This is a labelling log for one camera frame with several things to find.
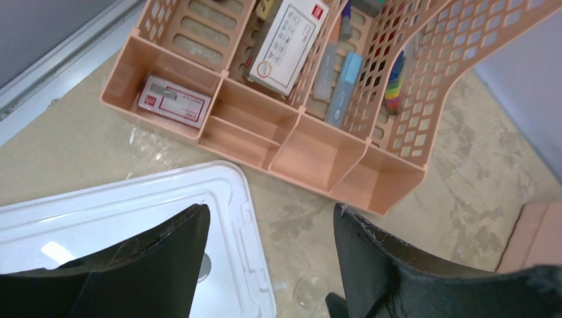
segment rainbow stacked crayon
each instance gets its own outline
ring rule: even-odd
[[[390,71],[390,78],[384,92],[384,104],[389,115],[398,115],[402,111],[402,94],[400,94],[400,91],[405,78],[403,72],[405,61],[404,51],[402,51]]]

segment gray round spot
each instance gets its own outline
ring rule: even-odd
[[[211,272],[211,258],[207,253],[203,255],[203,260],[201,261],[201,268],[199,269],[199,277],[197,278],[197,283],[204,281],[209,273]]]

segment yellow object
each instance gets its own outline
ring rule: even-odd
[[[256,15],[258,18],[262,20],[267,19],[269,11],[271,11],[271,7],[273,7],[273,2],[275,2],[275,0],[260,0],[256,7]]]

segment desk organizer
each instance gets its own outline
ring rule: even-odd
[[[149,0],[101,100],[142,127],[386,215],[423,181],[445,98],[459,76],[562,7],[560,0],[386,0],[375,18],[354,8],[353,37],[340,43],[334,72],[350,51],[363,56],[364,66],[337,129],[323,122],[327,103],[314,100],[311,88],[345,3],[330,3],[283,98],[242,76],[262,25],[255,0]],[[389,117],[381,106],[390,70],[415,36],[421,44],[406,78],[404,110]],[[202,128],[139,109],[148,75],[212,96]]]

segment pink object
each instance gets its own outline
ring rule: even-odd
[[[562,202],[529,203],[521,211],[498,273],[535,265],[562,265]]]

